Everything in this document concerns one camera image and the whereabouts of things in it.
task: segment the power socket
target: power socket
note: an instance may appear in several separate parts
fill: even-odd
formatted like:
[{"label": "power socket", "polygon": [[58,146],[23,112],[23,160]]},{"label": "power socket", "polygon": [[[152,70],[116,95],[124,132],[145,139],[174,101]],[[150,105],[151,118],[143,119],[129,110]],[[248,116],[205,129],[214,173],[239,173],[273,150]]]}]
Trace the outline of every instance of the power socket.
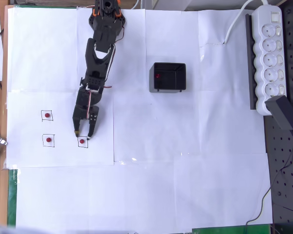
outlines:
[{"label": "power socket", "polygon": [[265,101],[278,95],[287,95],[282,12],[279,7],[262,5],[252,13],[252,34],[256,55],[255,89],[256,109],[264,116],[272,115]]}]

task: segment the robotic arm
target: robotic arm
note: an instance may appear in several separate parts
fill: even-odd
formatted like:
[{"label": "robotic arm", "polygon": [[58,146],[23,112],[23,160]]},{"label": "robotic arm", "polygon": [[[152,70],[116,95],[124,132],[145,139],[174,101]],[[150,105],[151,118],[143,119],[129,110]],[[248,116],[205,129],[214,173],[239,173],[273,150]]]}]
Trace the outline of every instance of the robotic arm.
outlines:
[{"label": "robotic arm", "polygon": [[[93,38],[88,39],[86,47],[87,70],[85,78],[81,78],[73,113],[73,123],[76,137],[79,136],[80,120],[89,120],[90,139],[99,114],[99,107],[95,106],[102,97],[109,69],[115,54],[116,37],[120,34],[125,18],[118,6],[120,0],[95,0],[89,24],[94,31]],[[98,58],[96,51],[106,53],[104,58]]]}]

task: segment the wall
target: wall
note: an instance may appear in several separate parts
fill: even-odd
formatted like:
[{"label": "wall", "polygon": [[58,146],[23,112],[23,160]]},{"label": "wall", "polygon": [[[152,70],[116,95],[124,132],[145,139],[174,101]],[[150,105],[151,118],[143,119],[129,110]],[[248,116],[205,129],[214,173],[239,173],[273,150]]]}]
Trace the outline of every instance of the wall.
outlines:
[{"label": "wall", "polygon": [[[152,9],[152,0],[144,0],[145,9]],[[268,0],[276,5],[281,0]],[[230,10],[240,9],[246,0],[158,0],[154,10],[198,11],[198,10]],[[254,0],[247,9],[255,9],[262,5],[261,0]]]}]

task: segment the black perforated board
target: black perforated board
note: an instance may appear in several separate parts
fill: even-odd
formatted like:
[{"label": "black perforated board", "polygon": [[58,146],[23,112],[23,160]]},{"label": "black perforated board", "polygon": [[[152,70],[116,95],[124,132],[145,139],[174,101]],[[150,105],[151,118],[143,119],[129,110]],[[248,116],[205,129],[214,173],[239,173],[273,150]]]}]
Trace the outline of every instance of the black perforated board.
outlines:
[{"label": "black perforated board", "polygon": [[[280,5],[283,14],[287,97],[293,105],[293,0]],[[290,131],[281,130],[273,117],[264,117],[271,182],[293,150]],[[293,234],[293,158],[272,186],[272,213],[281,234]]]}]

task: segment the black container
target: black container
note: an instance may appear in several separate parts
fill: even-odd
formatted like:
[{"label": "black container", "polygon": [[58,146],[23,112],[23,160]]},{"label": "black container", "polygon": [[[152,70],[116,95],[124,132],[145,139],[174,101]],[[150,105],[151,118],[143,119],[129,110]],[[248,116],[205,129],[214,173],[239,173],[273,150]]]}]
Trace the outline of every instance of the black container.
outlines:
[{"label": "black container", "polygon": [[149,73],[151,93],[177,93],[186,89],[186,65],[184,63],[156,62]]}]

